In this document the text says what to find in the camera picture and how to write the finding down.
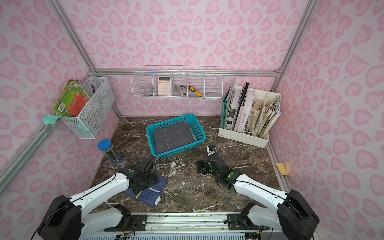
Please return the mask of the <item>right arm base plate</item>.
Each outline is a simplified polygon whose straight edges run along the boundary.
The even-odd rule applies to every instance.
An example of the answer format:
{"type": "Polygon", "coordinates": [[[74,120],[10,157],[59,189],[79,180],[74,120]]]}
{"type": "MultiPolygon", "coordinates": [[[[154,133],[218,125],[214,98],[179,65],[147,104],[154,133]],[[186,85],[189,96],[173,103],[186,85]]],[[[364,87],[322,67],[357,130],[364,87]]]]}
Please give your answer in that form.
{"type": "Polygon", "coordinates": [[[255,230],[255,231],[264,231],[264,226],[255,225],[248,216],[245,214],[227,214],[227,220],[225,224],[228,225],[230,231],[236,230],[255,230]]]}

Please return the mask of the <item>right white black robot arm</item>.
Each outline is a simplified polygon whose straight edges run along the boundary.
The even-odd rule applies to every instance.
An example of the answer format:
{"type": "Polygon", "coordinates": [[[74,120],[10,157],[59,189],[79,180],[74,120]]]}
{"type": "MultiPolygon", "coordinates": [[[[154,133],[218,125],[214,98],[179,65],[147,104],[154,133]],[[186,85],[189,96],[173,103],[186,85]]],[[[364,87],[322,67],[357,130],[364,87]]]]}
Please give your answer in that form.
{"type": "Polygon", "coordinates": [[[289,240],[313,238],[320,219],[298,191],[284,192],[265,186],[241,171],[230,169],[218,154],[196,164],[198,173],[210,175],[223,188],[262,204],[244,209],[246,220],[253,225],[283,232],[289,240]]]}

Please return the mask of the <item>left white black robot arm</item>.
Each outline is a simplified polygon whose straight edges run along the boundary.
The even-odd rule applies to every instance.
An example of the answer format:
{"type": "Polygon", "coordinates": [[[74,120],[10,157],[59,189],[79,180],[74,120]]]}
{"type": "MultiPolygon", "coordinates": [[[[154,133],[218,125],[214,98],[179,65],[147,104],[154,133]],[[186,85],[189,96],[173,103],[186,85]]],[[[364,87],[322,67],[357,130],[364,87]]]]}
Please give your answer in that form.
{"type": "Polygon", "coordinates": [[[92,211],[128,189],[139,195],[158,182],[155,162],[144,158],[82,193],[56,197],[35,232],[44,240],[79,240],[99,231],[134,232],[139,224],[127,207],[118,204],[103,212],[92,211]]]}

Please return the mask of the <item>teal plastic basket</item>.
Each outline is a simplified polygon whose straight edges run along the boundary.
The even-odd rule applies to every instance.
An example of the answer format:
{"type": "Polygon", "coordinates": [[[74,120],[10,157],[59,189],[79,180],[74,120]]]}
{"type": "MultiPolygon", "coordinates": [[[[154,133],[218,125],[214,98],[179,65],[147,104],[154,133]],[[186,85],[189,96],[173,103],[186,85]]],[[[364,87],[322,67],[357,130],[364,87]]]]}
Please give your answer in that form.
{"type": "Polygon", "coordinates": [[[207,138],[193,114],[149,125],[146,132],[152,155],[161,159],[199,147],[207,138]]]}

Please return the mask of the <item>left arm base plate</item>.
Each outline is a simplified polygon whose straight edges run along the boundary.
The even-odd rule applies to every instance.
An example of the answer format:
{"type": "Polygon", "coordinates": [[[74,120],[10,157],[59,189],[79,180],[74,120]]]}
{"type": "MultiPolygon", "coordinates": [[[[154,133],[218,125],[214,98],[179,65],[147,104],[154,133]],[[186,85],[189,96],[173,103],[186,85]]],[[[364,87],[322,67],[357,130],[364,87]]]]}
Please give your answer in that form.
{"type": "Polygon", "coordinates": [[[112,228],[112,231],[124,233],[133,231],[143,232],[146,228],[147,218],[147,215],[130,215],[129,217],[124,217],[116,227],[112,228]]]}

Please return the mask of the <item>navy blue pillowcase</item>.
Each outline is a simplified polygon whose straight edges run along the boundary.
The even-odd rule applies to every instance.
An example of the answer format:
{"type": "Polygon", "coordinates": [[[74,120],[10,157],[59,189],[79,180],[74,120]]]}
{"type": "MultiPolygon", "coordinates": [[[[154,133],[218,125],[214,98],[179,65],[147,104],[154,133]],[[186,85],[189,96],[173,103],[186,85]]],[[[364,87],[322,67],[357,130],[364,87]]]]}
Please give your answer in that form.
{"type": "Polygon", "coordinates": [[[155,207],[161,201],[161,194],[168,183],[168,180],[158,175],[159,182],[150,188],[144,189],[139,194],[135,195],[132,189],[127,189],[124,193],[131,198],[134,198],[150,207],[155,207]]]}

